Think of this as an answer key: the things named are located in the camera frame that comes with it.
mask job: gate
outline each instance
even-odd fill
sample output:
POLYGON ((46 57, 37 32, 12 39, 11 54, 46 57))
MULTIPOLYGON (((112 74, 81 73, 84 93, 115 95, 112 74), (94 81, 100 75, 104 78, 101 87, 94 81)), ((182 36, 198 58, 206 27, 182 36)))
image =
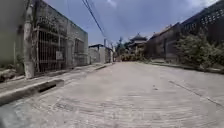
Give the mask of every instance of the gate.
POLYGON ((35 73, 66 68, 66 37, 37 27, 33 32, 35 73))

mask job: blue sky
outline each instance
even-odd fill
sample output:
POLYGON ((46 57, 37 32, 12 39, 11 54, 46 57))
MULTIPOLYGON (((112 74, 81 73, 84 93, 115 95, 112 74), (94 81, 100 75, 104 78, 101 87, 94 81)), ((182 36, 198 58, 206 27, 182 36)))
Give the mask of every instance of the blue sky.
MULTIPOLYGON (((45 0, 88 32, 89 44, 103 43, 103 36, 82 0, 45 0)), ((117 42, 141 35, 150 37, 170 24, 181 22, 217 0, 91 0, 107 37, 117 42)))

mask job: road surface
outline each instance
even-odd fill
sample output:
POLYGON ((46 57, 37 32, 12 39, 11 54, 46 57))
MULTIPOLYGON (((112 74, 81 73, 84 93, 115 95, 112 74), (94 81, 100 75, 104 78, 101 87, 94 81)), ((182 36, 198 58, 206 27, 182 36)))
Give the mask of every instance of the road surface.
POLYGON ((223 128, 224 76, 116 63, 0 111, 10 128, 223 128))

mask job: sidewalk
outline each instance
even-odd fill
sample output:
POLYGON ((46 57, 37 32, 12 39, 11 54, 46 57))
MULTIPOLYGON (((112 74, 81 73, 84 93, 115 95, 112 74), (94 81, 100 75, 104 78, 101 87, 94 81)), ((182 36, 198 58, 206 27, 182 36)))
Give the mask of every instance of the sidewalk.
POLYGON ((112 63, 93 64, 83 67, 76 67, 75 69, 67 72, 61 71, 63 74, 58 71, 54 73, 48 73, 45 76, 30 80, 20 79, 2 83, 0 84, 0 106, 12 102, 14 100, 18 100, 24 96, 31 95, 32 93, 36 92, 36 89, 48 88, 48 86, 51 86, 50 84, 52 84, 52 82, 56 85, 55 81, 63 81, 63 84, 66 85, 71 81, 84 78, 89 73, 92 73, 110 65, 112 65, 112 63))
POLYGON ((145 64, 151 64, 151 65, 157 65, 157 66, 166 66, 166 67, 171 67, 171 68, 181 68, 185 70, 194 70, 194 71, 199 71, 199 72, 206 72, 206 73, 215 73, 215 74, 224 74, 224 71, 221 69, 201 69, 201 68, 194 68, 190 66, 185 66, 185 65, 177 65, 177 64, 170 64, 170 63, 162 63, 162 62, 143 62, 145 64))

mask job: shrub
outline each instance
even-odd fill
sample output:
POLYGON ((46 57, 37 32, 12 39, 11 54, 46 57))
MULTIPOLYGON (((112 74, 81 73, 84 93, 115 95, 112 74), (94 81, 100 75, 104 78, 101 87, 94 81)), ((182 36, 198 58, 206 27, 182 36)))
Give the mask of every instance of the shrub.
POLYGON ((215 63, 224 64, 223 47, 211 45, 202 34, 182 37, 177 42, 179 61, 183 64, 208 68, 215 63))

